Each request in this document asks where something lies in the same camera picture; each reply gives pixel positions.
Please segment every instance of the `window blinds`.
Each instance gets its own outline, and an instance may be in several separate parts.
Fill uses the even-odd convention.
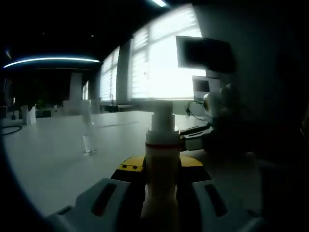
[[[193,97],[192,76],[206,76],[206,72],[178,68],[176,35],[201,37],[191,5],[160,17],[134,34],[129,86],[131,99]]]
[[[103,62],[100,78],[100,98],[102,101],[110,101],[110,95],[116,99],[117,65],[119,47],[116,48]]]

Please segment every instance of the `white table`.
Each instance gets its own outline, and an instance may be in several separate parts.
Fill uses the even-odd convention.
[[[35,125],[5,136],[6,153],[16,178],[43,216],[75,205],[79,194],[100,179],[111,177],[121,161],[144,155],[151,113],[94,115],[94,122],[98,151],[92,156],[84,154],[81,116],[38,118]],[[179,115],[175,123],[180,130],[203,125],[193,117]],[[252,156],[240,165],[210,161],[203,151],[182,154],[201,160],[218,185],[241,197],[247,208],[260,210],[259,175]]]

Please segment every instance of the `fluorescent light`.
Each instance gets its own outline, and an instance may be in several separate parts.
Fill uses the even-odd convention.
[[[77,60],[77,61],[100,63],[100,61],[98,61],[96,59],[68,58],[68,57],[45,57],[45,58],[25,59],[25,60],[17,61],[17,62],[11,63],[11,64],[7,64],[3,68],[5,69],[5,68],[12,66],[12,65],[15,65],[15,64],[20,64],[20,63],[25,63],[25,62],[30,62],[30,61],[38,61],[38,60]]]
[[[151,0],[151,1],[155,2],[156,4],[158,4],[161,7],[166,6],[166,3],[163,2],[162,0]]]

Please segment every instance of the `white cylinder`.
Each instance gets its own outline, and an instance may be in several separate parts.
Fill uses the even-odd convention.
[[[172,102],[160,101],[146,133],[147,194],[141,218],[161,217],[161,231],[177,231],[178,204],[175,197],[180,155]]]

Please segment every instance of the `glass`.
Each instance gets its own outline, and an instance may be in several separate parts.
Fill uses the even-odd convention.
[[[96,149],[96,135],[95,135],[95,124],[91,114],[91,101],[84,100],[82,103],[83,113],[83,128],[84,128],[84,146],[87,154],[93,154],[97,151]]]

